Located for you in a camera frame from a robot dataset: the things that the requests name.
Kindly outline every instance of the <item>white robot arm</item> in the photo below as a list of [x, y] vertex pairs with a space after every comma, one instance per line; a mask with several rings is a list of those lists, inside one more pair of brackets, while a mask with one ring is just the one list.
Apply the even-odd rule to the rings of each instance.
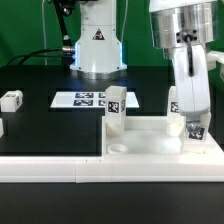
[[172, 59], [179, 112], [189, 132], [210, 111], [206, 43], [217, 33], [217, 0], [151, 0], [154, 47]]

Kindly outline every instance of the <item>black cable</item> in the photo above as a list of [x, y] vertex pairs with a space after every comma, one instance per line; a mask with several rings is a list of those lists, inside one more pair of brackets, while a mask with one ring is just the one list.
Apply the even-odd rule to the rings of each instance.
[[34, 51], [32, 53], [30, 53], [29, 55], [25, 56], [19, 63], [18, 65], [22, 65], [27, 59], [29, 59], [30, 57], [34, 56], [34, 55], [38, 55], [38, 54], [43, 54], [43, 53], [48, 53], [48, 52], [55, 52], [55, 51], [62, 51], [61, 48], [48, 48], [48, 49], [43, 49], [43, 50], [39, 50], [39, 51]]
[[[16, 57], [14, 57], [14, 58], [12, 58], [12, 59], [10, 59], [8, 62], [7, 62], [7, 64], [6, 64], [6, 66], [10, 66], [11, 65], [11, 63], [13, 62], [13, 61], [15, 61], [16, 59], [18, 59], [18, 58], [24, 58], [24, 57], [27, 57], [28, 55], [26, 54], [26, 55], [19, 55], [19, 56], [16, 56]], [[36, 57], [36, 58], [61, 58], [61, 56], [57, 56], [57, 55], [32, 55], [31, 57]]]
[[190, 37], [187, 37], [187, 53], [189, 62], [189, 75], [192, 77], [194, 76], [194, 64], [193, 64], [193, 51]]
[[53, 0], [55, 11], [57, 14], [59, 26], [61, 29], [61, 34], [62, 34], [62, 42], [64, 46], [73, 46], [71, 39], [68, 36], [68, 32], [66, 29], [65, 21], [61, 12], [61, 7], [60, 4], [57, 0]]

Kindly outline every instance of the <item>small white block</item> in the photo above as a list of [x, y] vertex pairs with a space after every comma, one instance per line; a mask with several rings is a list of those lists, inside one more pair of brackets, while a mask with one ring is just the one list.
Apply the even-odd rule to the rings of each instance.
[[23, 93], [19, 90], [8, 91], [1, 98], [2, 112], [16, 112], [23, 103]]

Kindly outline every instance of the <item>white platform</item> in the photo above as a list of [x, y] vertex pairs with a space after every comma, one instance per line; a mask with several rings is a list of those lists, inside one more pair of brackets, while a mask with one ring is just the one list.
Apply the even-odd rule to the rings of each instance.
[[[183, 153], [182, 137], [165, 126], [166, 117], [127, 117], [124, 135], [112, 138], [103, 118], [102, 157], [1, 157], [0, 182], [224, 181], [224, 153], [210, 135], [203, 154]], [[129, 153], [109, 154], [117, 143]]]

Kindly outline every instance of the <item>black tabletop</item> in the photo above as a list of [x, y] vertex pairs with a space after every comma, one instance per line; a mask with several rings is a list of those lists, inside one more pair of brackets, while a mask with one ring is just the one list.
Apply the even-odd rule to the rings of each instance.
[[[15, 89], [24, 93], [18, 112], [1, 113], [5, 129], [1, 155], [100, 154], [103, 109], [55, 111], [50, 104], [56, 91], [103, 91], [112, 84], [136, 93], [140, 108], [129, 109], [128, 115], [162, 116], [174, 80], [167, 68], [129, 68], [127, 78], [97, 82], [77, 79], [57, 66], [1, 68], [1, 95]], [[220, 145], [224, 140], [222, 97], [211, 86], [210, 132]], [[4, 224], [221, 224], [223, 209], [223, 183], [0, 184], [0, 223]]]
[[0, 94], [23, 92], [16, 113], [1, 113], [5, 135], [0, 155], [100, 156], [104, 109], [51, 109], [57, 91], [105, 91], [111, 85], [135, 92], [139, 109], [129, 116], [165, 115], [171, 83], [167, 68], [129, 68], [126, 77], [87, 80], [60, 66], [12, 66], [0, 70]]

